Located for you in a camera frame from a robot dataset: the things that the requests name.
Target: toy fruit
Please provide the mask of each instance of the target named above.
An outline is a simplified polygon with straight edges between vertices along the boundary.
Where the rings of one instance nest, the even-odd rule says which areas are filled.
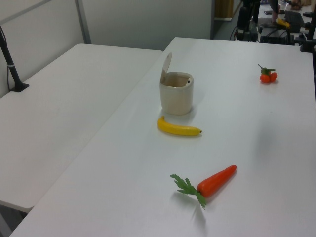
[[[200,182],[197,186],[197,189],[195,189],[191,185],[189,179],[185,179],[184,181],[176,174],[172,174],[170,175],[170,177],[175,179],[174,182],[180,188],[180,190],[178,190],[179,192],[183,194],[196,195],[201,206],[205,208],[205,198],[208,198],[212,196],[214,193],[216,193],[232,177],[236,169],[236,165],[229,166],[228,168]]]
[[[272,71],[275,71],[275,69],[263,68],[260,65],[258,65],[258,66],[261,68],[260,81],[262,83],[270,83],[270,82],[276,81],[277,73],[271,73]]]
[[[183,135],[183,136],[197,136],[202,131],[197,127],[190,127],[190,126],[180,126],[168,123],[164,120],[164,116],[157,121],[157,126],[160,130],[168,133],[172,133],[175,135]]]

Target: banana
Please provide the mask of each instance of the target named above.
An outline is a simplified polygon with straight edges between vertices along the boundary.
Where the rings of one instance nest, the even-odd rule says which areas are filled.
[[[164,132],[183,136],[197,136],[202,132],[197,127],[180,126],[168,123],[164,120],[164,116],[161,116],[161,118],[157,120],[157,126]]]
[[[283,20],[280,19],[280,18],[278,18],[278,19],[276,20],[276,22],[277,22],[279,25],[285,26],[285,27],[287,27],[287,28],[289,28],[289,27],[291,26],[290,23],[288,23],[288,22],[286,22],[286,21],[283,21]]]

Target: orange carrot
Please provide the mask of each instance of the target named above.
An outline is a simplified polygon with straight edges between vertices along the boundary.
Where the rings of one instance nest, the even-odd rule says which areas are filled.
[[[205,198],[212,196],[232,177],[236,169],[236,165],[231,165],[217,174],[212,175],[200,182],[197,186],[197,190]]]
[[[218,172],[217,174],[214,174],[200,182],[197,186],[197,189],[191,185],[189,179],[183,180],[176,174],[171,174],[170,177],[175,179],[174,182],[180,188],[178,190],[179,192],[183,194],[196,195],[198,201],[204,209],[206,206],[205,198],[208,198],[209,196],[216,193],[216,191],[219,190],[221,186],[223,186],[232,177],[236,169],[236,165],[229,166],[223,171]]]

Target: cup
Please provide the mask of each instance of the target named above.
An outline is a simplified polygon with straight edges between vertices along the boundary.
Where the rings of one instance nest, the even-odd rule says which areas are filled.
[[[160,101],[162,110],[172,115],[185,115],[192,107],[193,76],[188,73],[169,72],[172,53],[168,54],[160,78]]]

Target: cup lid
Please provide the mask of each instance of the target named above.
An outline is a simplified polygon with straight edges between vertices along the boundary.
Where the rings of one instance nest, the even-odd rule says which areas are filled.
[[[161,72],[161,78],[160,78],[160,83],[163,84],[164,77],[167,74],[167,71],[169,69],[170,63],[171,63],[171,58],[172,58],[172,53],[169,53],[168,56],[166,57],[166,60],[164,61],[163,67],[162,67],[162,72]]]

